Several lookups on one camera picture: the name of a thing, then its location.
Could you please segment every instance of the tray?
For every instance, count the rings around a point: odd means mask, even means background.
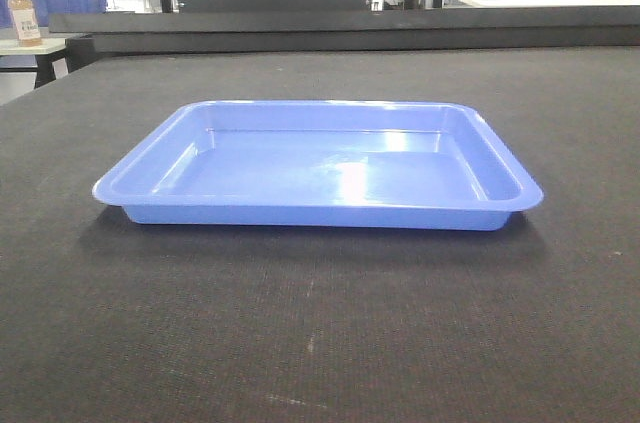
[[[543,197],[475,110],[371,101],[182,107],[93,194],[138,223],[459,230]]]

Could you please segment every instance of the tray bottom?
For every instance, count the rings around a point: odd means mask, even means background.
[[[284,206],[430,206],[487,199],[447,134],[327,133],[306,135],[306,141],[299,132],[216,135],[212,148],[185,152],[152,193]]]

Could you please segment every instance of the black table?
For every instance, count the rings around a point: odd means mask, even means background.
[[[640,420],[640,49],[103,60],[0,108],[0,420]],[[178,106],[478,109],[497,232],[139,226],[91,186]]]

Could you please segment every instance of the bottle label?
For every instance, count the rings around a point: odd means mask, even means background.
[[[34,40],[40,38],[40,29],[36,20],[36,12],[29,10],[13,10],[13,22],[18,31],[19,40]]]

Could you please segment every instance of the dark gray fabric surface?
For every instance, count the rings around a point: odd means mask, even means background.
[[[104,60],[0,108],[0,421],[640,420],[640,49]],[[494,233],[138,226],[91,186],[206,99],[450,101]]]

